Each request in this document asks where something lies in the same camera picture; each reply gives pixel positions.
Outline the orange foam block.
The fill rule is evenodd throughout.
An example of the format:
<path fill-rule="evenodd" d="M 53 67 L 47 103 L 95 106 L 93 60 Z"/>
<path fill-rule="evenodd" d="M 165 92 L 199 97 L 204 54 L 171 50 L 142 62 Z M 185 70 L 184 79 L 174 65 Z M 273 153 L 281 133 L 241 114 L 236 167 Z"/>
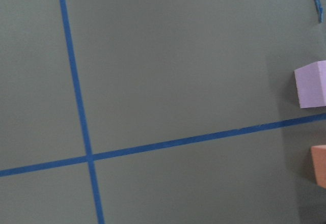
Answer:
<path fill-rule="evenodd" d="M 312 146 L 311 154 L 316 183 L 325 188 L 325 145 Z"/>

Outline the long blue tape strip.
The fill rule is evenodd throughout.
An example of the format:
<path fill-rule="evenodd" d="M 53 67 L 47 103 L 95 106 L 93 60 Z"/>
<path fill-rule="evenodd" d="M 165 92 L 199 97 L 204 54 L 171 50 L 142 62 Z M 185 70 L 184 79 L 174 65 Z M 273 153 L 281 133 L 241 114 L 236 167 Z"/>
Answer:
<path fill-rule="evenodd" d="M 86 117 L 86 113 L 85 113 L 82 91 L 81 91 L 81 87 L 80 87 L 77 64 L 76 64 L 76 59 L 75 59 L 67 3 L 66 3 L 66 0 L 59 0 L 59 2 L 60 2 L 63 29 L 64 29 L 68 59 L 69 59 L 69 66 L 70 66 L 72 83 L 73 83 L 75 100 L 76 100 L 76 106 L 77 106 L 77 111 L 78 111 L 78 116 L 79 116 L 79 123 L 80 123 L 81 132 L 82 132 L 82 136 L 83 136 L 85 157 L 86 157 L 86 162 L 87 162 L 88 170 L 89 170 L 89 176 L 90 176 L 90 182 L 91 182 L 91 187 L 92 187 L 92 194 L 93 194 L 93 200 L 94 200 L 94 205 L 95 205 L 97 221 L 98 221 L 98 223 L 105 224 L 102 202 L 101 202 L 99 186 L 98 186 L 98 181 L 97 181 L 96 168 L 95 168 L 95 163 L 94 163 L 94 158 L 93 158 L 92 145 L 91 145 L 91 140 L 90 140 L 90 136 L 89 136 L 87 117 Z"/>

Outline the pink foam block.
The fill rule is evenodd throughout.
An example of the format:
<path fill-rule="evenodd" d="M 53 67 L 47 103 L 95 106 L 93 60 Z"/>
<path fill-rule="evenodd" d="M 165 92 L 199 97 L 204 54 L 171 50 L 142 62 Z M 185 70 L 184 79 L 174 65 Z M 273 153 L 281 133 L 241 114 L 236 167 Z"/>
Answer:
<path fill-rule="evenodd" d="M 300 108 L 325 106 L 325 61 L 295 69 L 294 74 Z"/>

